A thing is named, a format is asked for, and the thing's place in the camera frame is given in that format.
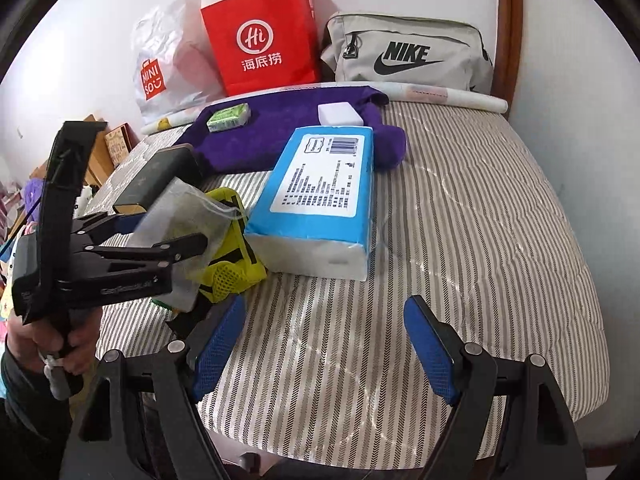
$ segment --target bed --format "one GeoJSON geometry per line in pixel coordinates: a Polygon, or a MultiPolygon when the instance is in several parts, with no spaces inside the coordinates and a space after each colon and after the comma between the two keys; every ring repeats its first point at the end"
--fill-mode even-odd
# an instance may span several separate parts
{"type": "MultiPolygon", "coordinates": [[[[412,294],[494,356],[542,354],[574,420],[592,412],[609,385],[600,307],[536,161],[499,114],[392,102],[383,115],[406,131],[408,151],[398,168],[375,175],[368,280],[270,273],[247,291],[244,331],[217,389],[198,406],[205,427],[326,465],[424,465],[449,409],[404,330],[402,305],[412,294]]],[[[109,210],[183,131],[146,137],[87,213],[109,210]]],[[[267,176],[217,176],[203,189],[235,189],[250,214],[267,176]]],[[[148,299],[105,307],[97,356],[157,351],[171,338],[169,315],[148,299]]],[[[503,409],[495,399],[478,458],[494,452],[503,409]]]]}

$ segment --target human hand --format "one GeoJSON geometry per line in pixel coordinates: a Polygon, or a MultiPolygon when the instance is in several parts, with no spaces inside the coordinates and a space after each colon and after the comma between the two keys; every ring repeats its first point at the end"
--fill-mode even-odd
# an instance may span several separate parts
{"type": "MultiPolygon", "coordinates": [[[[65,371],[81,375],[90,367],[95,356],[95,346],[100,335],[102,309],[95,308],[82,326],[72,330],[67,340],[74,348],[62,358],[65,371]]],[[[22,324],[22,317],[11,312],[7,321],[7,348],[23,368],[36,373],[44,373],[44,363],[38,354],[58,352],[63,347],[63,337],[47,319],[22,324]]]]}

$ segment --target white plastic bag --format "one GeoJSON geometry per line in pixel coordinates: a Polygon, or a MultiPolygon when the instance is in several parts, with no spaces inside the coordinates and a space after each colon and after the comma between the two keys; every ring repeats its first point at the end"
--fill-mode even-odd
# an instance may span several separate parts
{"type": "Polygon", "coordinates": [[[231,222],[239,216],[242,213],[238,208],[212,200],[199,189],[174,178],[140,221],[127,247],[151,247],[194,233],[204,234],[209,243],[200,256],[174,263],[173,290],[155,299],[175,310],[190,312],[204,271],[222,245],[231,222]]]}
{"type": "Polygon", "coordinates": [[[200,6],[200,0],[175,0],[134,27],[133,85],[145,124],[225,96],[200,6]]]}

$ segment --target purple cloth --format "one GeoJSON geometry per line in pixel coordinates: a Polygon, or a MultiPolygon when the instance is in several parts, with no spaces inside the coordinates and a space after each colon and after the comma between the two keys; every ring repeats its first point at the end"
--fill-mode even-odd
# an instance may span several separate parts
{"type": "Polygon", "coordinates": [[[209,162],[213,173],[247,173],[272,170],[293,130],[315,126],[318,105],[348,102],[365,126],[373,128],[376,170],[389,170],[402,161],[406,135],[402,128],[382,123],[378,106],[388,97],[369,86],[341,86],[289,90],[211,105],[175,142],[188,142],[209,162]],[[209,133],[207,121],[214,112],[248,103],[251,118],[245,126],[209,133]]]}
{"type": "MultiPolygon", "coordinates": [[[[24,196],[24,211],[29,212],[29,209],[36,203],[36,200],[42,196],[42,188],[44,188],[44,180],[41,178],[31,178],[24,186],[22,195],[24,196]]],[[[33,213],[28,221],[38,222],[40,220],[40,204],[34,209],[33,213]]]]}

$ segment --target screw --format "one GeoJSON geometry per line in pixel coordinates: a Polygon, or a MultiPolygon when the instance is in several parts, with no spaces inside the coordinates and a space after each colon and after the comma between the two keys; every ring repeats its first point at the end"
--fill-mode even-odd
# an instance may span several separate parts
{"type": "Polygon", "coordinates": [[[176,339],[175,341],[171,341],[166,346],[166,349],[172,354],[177,354],[178,352],[182,352],[184,350],[184,341],[180,341],[179,339],[176,339]]]}
{"type": "Polygon", "coordinates": [[[102,358],[108,363],[113,363],[119,356],[120,352],[114,348],[113,350],[109,350],[107,353],[105,353],[102,358]]]}
{"type": "Polygon", "coordinates": [[[532,365],[537,366],[539,368],[542,368],[546,364],[545,358],[543,358],[542,355],[539,355],[539,354],[532,354],[529,357],[529,360],[531,361],[532,365]]]}
{"type": "Polygon", "coordinates": [[[482,353],[482,347],[478,343],[467,343],[465,345],[465,352],[471,355],[480,355],[482,353]]]}

